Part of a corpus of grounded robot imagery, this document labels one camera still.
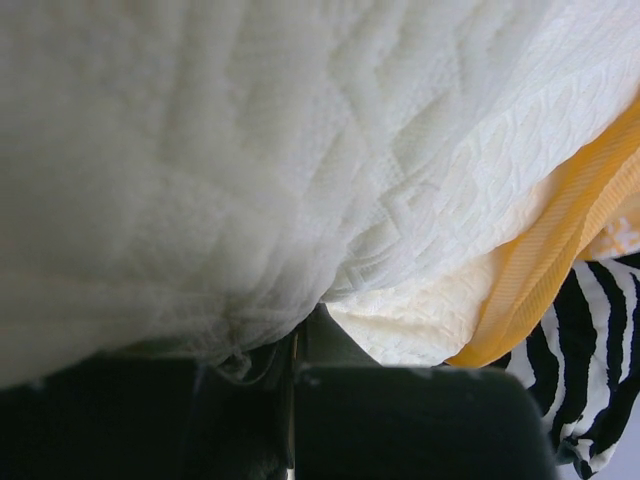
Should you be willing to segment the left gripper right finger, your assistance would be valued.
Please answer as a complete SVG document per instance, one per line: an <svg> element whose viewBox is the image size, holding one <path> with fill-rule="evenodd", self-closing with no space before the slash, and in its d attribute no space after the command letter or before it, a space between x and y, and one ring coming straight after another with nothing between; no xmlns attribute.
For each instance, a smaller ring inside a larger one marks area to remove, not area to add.
<svg viewBox="0 0 640 480"><path fill-rule="evenodd" d="M501 369L382 366L317 306L296 332L298 479L555 479L539 411Z"/></svg>

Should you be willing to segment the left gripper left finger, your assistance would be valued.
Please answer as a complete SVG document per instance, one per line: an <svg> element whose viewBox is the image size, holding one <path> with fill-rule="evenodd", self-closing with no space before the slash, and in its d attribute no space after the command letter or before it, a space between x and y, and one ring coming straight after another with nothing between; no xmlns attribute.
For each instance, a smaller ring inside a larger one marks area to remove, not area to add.
<svg viewBox="0 0 640 480"><path fill-rule="evenodd" d="M293 340L199 361L99 356L1 392L5 479L283 479Z"/></svg>

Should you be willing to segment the cream memory foam pillow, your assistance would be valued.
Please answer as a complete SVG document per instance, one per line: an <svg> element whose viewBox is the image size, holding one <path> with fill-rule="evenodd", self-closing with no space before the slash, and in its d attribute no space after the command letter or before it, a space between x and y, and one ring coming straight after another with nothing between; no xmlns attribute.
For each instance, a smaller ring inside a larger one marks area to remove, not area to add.
<svg viewBox="0 0 640 480"><path fill-rule="evenodd" d="M5 1L1 383L217 365L319 304L446 362L633 101L635 1Z"/></svg>

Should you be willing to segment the orange pillowcase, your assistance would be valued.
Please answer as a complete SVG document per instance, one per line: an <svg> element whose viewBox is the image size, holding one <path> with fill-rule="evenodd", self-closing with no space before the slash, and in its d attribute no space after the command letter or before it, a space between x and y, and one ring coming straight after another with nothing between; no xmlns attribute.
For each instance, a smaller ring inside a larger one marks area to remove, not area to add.
<svg viewBox="0 0 640 480"><path fill-rule="evenodd" d="M639 103L552 176L551 199L533 225L498 250L499 271L474 333L447 359L478 368L511 351L540 322L573 262L623 211L639 205Z"/></svg>

